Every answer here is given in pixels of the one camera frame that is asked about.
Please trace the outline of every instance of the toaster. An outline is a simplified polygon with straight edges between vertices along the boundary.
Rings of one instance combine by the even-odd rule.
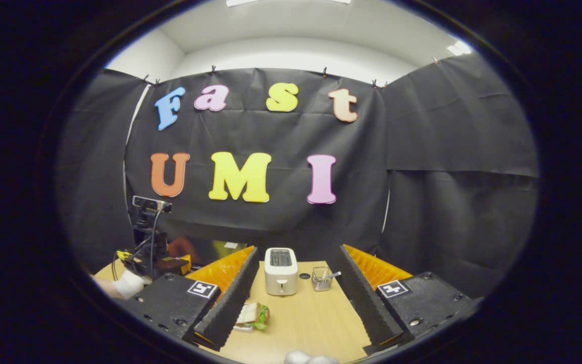
[[[298,262],[292,249],[271,247],[264,258],[266,293],[274,296],[289,296],[296,293]]]

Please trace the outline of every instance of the metal cup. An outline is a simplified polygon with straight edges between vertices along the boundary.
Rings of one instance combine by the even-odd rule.
[[[331,288],[332,278],[326,278],[331,274],[329,267],[315,267],[311,275],[311,282],[314,284],[314,291],[327,291]]]

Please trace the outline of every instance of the orange object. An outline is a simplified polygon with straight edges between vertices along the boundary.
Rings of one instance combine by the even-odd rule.
[[[215,260],[185,277],[205,283],[217,284],[221,290],[219,297],[217,297],[217,302],[219,302],[221,296],[228,290],[230,284],[233,283],[235,276],[242,268],[242,265],[244,265],[245,260],[249,257],[253,247],[249,246],[219,260]]]
[[[376,291],[376,286],[383,283],[392,282],[394,280],[410,278],[412,275],[408,272],[395,267],[394,265],[376,258],[376,256],[360,251],[354,247],[343,244],[347,253],[354,260],[358,269],[363,272],[367,283]]]

